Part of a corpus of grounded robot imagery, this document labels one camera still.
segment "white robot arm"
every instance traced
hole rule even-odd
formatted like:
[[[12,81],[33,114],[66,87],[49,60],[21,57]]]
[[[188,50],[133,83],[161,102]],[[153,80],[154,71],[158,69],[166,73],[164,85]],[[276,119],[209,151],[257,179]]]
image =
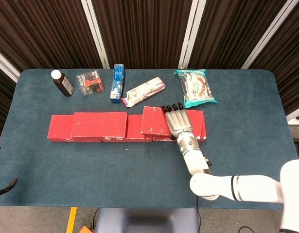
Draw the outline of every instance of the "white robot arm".
[[[192,134],[193,127],[178,103],[162,107],[173,138],[177,138],[186,166],[192,175],[191,190],[207,200],[224,196],[234,201],[284,203],[280,233],[299,233],[299,160],[287,162],[281,168],[280,182],[261,175],[211,175],[209,165]]]

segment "table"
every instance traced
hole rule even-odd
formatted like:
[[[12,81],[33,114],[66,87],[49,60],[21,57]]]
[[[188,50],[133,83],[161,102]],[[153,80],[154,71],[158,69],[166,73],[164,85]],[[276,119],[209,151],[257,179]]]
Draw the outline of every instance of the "table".
[[[76,75],[91,69],[62,69],[76,87]],[[0,138],[0,188],[18,183],[0,196],[0,205],[194,208],[190,174],[178,146],[153,143],[53,143],[47,139],[53,114],[127,111],[183,101],[173,69],[128,69],[125,92],[154,77],[166,89],[127,109],[109,99],[111,69],[99,69],[105,91],[83,97],[75,89],[64,97],[51,69],[22,72]],[[266,70],[207,70],[218,104],[203,110],[207,139],[201,150],[213,163],[213,175],[266,175],[279,179],[281,166],[296,159],[275,77]],[[281,204],[201,199],[204,208],[282,208]]]

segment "blue box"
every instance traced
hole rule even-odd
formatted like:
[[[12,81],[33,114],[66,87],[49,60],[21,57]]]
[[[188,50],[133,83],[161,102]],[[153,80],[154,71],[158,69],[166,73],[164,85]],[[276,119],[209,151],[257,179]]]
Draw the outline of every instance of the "blue box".
[[[124,82],[124,65],[123,64],[115,64],[114,73],[112,77],[112,85],[110,92],[110,100],[112,103],[120,103]]]

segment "snack bag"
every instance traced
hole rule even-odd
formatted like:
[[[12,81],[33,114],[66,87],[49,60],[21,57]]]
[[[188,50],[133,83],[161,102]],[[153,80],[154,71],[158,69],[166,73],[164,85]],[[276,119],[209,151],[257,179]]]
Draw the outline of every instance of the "snack bag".
[[[178,74],[180,83],[182,84],[185,108],[206,102],[217,103],[209,88],[205,69],[178,69],[174,71],[174,74]]]

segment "dark brown curtain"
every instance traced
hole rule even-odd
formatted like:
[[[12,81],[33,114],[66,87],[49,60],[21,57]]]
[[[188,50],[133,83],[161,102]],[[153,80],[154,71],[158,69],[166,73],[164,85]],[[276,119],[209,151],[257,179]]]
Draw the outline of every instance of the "dark brown curtain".
[[[286,0],[208,0],[188,68],[240,69]]]
[[[0,134],[11,105],[15,82],[0,70]]]
[[[299,108],[299,3],[250,68],[274,73],[286,114]]]
[[[80,0],[0,0],[0,52],[19,71],[102,68]]]
[[[177,68],[192,0],[93,0],[109,64]]]

